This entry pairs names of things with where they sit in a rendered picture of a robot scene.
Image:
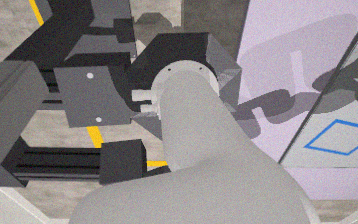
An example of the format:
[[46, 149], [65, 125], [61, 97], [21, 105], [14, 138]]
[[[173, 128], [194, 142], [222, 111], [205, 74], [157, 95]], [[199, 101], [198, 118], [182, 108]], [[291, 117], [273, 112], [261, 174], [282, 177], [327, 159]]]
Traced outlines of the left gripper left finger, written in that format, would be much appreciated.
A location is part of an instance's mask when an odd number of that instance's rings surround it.
[[0, 164], [48, 93], [33, 61], [0, 62]]

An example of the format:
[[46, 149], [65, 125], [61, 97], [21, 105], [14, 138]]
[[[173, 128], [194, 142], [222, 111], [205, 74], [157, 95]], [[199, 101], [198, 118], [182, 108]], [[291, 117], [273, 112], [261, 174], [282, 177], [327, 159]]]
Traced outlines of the grey flat rectangular panel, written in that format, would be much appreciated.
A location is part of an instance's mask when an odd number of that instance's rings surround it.
[[[304, 148], [334, 120], [358, 124], [358, 33], [279, 160], [283, 168], [358, 168], [358, 149], [341, 155]], [[358, 146], [358, 127], [335, 123], [309, 146], [349, 153]]]

